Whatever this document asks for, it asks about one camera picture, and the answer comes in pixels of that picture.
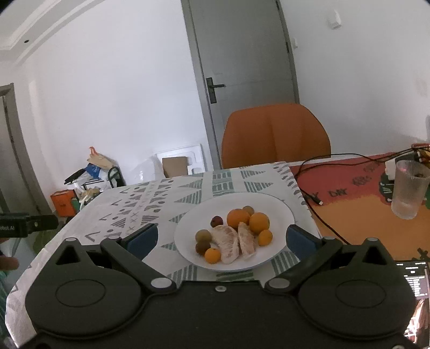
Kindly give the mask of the person's left hand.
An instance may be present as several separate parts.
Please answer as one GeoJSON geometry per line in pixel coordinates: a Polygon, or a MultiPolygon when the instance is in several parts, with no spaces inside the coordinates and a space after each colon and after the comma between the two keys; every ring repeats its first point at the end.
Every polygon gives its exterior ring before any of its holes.
{"type": "Polygon", "coordinates": [[[19,261],[14,257],[0,256],[0,270],[2,271],[17,270],[19,265],[19,261]]]}

